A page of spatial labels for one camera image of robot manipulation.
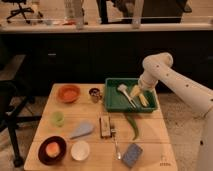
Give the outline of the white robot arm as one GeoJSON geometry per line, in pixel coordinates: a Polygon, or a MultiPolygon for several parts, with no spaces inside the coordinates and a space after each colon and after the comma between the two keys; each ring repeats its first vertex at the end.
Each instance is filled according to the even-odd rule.
{"type": "Polygon", "coordinates": [[[138,79],[141,91],[152,91],[161,81],[186,104],[205,118],[200,140],[196,171],[213,171],[213,90],[172,69],[173,57],[168,52],[145,57],[143,73],[138,79]]]}

